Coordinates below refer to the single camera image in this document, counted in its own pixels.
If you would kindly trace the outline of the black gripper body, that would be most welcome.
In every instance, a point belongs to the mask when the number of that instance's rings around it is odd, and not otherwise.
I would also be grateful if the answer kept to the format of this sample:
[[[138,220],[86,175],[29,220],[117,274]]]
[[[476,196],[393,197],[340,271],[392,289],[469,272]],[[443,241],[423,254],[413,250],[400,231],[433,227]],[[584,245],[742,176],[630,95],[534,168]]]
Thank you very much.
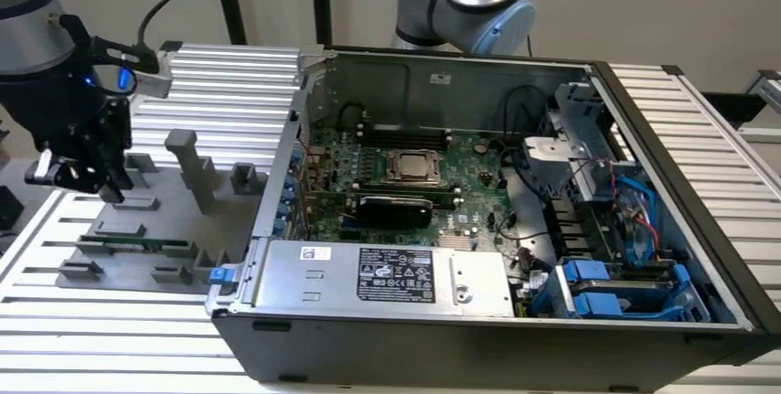
[[[36,149],[85,166],[120,166],[130,146],[129,102],[93,84],[93,69],[62,64],[1,78],[1,104]]]

